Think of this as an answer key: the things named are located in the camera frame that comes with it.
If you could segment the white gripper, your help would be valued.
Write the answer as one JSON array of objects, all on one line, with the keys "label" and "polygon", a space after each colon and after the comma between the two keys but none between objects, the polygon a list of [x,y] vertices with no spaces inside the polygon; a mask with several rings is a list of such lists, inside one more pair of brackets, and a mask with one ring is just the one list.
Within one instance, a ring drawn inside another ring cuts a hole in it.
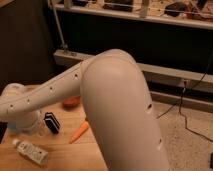
[{"label": "white gripper", "polygon": [[36,110],[15,120],[16,129],[24,134],[35,134],[42,125],[41,111]]}]

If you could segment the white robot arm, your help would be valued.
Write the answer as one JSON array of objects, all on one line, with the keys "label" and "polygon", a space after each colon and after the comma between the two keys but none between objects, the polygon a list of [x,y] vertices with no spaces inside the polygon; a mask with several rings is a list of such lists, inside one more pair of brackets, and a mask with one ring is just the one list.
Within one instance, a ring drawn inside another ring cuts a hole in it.
[{"label": "white robot arm", "polygon": [[134,58],[107,50],[36,89],[0,97],[0,121],[81,96],[86,118],[109,171],[170,171],[147,82]]}]

